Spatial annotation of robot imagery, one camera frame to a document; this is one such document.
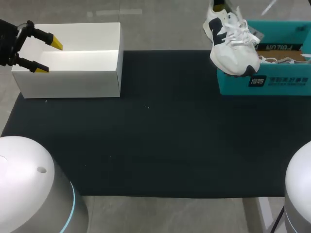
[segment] black mat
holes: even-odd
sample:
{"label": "black mat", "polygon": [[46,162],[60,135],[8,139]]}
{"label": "black mat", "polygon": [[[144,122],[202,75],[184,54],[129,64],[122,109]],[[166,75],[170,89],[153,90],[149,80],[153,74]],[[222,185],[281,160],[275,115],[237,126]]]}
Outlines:
{"label": "black mat", "polygon": [[20,95],[2,136],[42,144],[82,195],[283,196],[311,98],[222,97],[208,56],[126,51],[120,99]]}

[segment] white box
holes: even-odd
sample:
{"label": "white box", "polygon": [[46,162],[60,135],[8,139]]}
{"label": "white box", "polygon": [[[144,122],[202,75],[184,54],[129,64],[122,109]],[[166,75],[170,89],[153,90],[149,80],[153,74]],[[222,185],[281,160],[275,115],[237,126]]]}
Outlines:
{"label": "white box", "polygon": [[33,37],[19,56],[50,68],[32,73],[18,65],[13,76],[24,98],[120,97],[123,44],[120,23],[36,24],[63,44],[60,51]]}

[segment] white sneaker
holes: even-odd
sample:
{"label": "white sneaker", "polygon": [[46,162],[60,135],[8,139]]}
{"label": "white sneaker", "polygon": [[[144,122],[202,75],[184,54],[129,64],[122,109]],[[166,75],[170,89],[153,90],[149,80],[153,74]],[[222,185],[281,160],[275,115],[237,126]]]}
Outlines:
{"label": "white sneaker", "polygon": [[203,28],[213,42],[210,58],[217,68],[233,76],[257,73],[260,60],[253,43],[260,40],[250,33],[239,7],[233,11],[225,0],[211,0]]}

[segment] floor tile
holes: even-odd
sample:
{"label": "floor tile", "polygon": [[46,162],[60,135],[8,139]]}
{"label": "floor tile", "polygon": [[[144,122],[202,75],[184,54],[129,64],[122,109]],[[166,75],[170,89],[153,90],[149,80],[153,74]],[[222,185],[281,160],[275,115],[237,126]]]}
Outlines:
{"label": "floor tile", "polygon": [[10,116],[19,88],[7,67],[0,68],[0,133]]}
{"label": "floor tile", "polygon": [[211,48],[202,28],[207,10],[206,1],[121,0],[120,9],[141,12],[137,15],[119,15],[125,49]]}
{"label": "floor tile", "polygon": [[[117,11],[113,15],[102,11]],[[39,16],[39,23],[117,22],[119,0],[56,0],[47,1]]]}
{"label": "floor tile", "polygon": [[11,76],[11,79],[6,87],[3,98],[0,101],[0,108],[10,113],[12,111],[12,108],[15,104],[15,101],[19,93],[20,91],[18,85],[16,84],[13,76]]}
{"label": "floor tile", "polygon": [[311,6],[307,0],[293,0],[290,20],[311,21]]}
{"label": "floor tile", "polygon": [[96,197],[91,233],[244,233],[236,201]]}
{"label": "floor tile", "polygon": [[284,206],[285,199],[284,198],[268,198],[268,200],[270,203],[272,216],[274,219],[276,219],[281,209]]}
{"label": "floor tile", "polygon": [[86,203],[87,210],[88,210],[88,229],[87,229],[87,233],[90,233],[95,197],[94,196],[84,196],[83,200]]}
{"label": "floor tile", "polygon": [[14,25],[38,20],[45,0],[0,0],[0,18]]}
{"label": "floor tile", "polygon": [[236,0],[233,3],[240,6],[245,19],[252,20],[287,20],[290,15],[292,1],[277,1],[265,15],[261,13],[272,0]]}

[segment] black logo on box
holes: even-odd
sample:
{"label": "black logo on box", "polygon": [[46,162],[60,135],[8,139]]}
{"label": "black logo on box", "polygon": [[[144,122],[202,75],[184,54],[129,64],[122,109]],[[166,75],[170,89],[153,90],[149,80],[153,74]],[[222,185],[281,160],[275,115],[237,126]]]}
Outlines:
{"label": "black logo on box", "polygon": [[302,44],[267,44],[260,43],[255,46],[256,50],[269,51],[269,50],[295,50],[299,51]]}
{"label": "black logo on box", "polygon": [[264,83],[266,82],[266,79],[267,79],[267,76],[265,75],[251,76],[248,86],[262,87]]}

